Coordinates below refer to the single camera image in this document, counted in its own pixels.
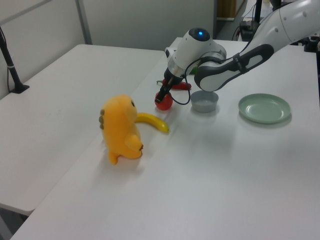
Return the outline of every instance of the banana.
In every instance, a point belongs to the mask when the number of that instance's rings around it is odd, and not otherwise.
[[[162,119],[150,113],[138,112],[137,118],[135,119],[134,122],[135,123],[144,122],[154,126],[155,128],[157,128],[162,132],[169,133],[168,125]]]

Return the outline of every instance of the red tomato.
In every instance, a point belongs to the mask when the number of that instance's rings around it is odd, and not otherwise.
[[[174,101],[172,100],[172,97],[169,94],[167,94],[164,96],[163,100],[160,103],[157,103],[157,102],[154,102],[154,103],[158,109],[165,111],[165,110],[168,110],[169,108],[171,108],[173,102]]]

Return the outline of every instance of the pale green plate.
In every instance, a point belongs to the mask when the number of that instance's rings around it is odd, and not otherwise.
[[[275,124],[285,120],[291,110],[289,104],[282,98],[257,93],[245,96],[240,100],[239,112],[251,121],[261,124]]]

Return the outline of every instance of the yellow plush toy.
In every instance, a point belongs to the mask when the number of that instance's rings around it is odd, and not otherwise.
[[[107,100],[100,111],[100,128],[108,148],[108,158],[117,164],[118,157],[136,159],[142,155],[144,145],[135,125],[137,109],[128,95],[118,95]]]

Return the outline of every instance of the gray bowl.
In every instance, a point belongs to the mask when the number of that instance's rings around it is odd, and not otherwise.
[[[216,110],[219,96],[213,91],[196,91],[191,94],[191,104],[199,113],[210,113]]]

